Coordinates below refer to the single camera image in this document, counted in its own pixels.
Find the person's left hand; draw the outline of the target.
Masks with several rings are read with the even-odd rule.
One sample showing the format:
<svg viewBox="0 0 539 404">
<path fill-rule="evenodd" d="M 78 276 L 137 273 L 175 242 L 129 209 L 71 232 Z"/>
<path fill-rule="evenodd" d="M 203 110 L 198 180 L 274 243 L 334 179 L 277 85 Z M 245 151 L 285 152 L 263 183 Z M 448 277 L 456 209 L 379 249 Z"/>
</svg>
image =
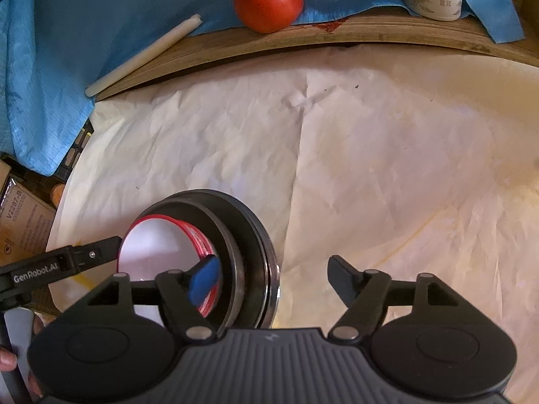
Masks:
<svg viewBox="0 0 539 404">
<path fill-rule="evenodd" d="M 1 403 L 34 403 L 43 397 L 30 370 L 27 349 L 44 327 L 41 318 L 29 309 L 1 314 Z"/>
</svg>

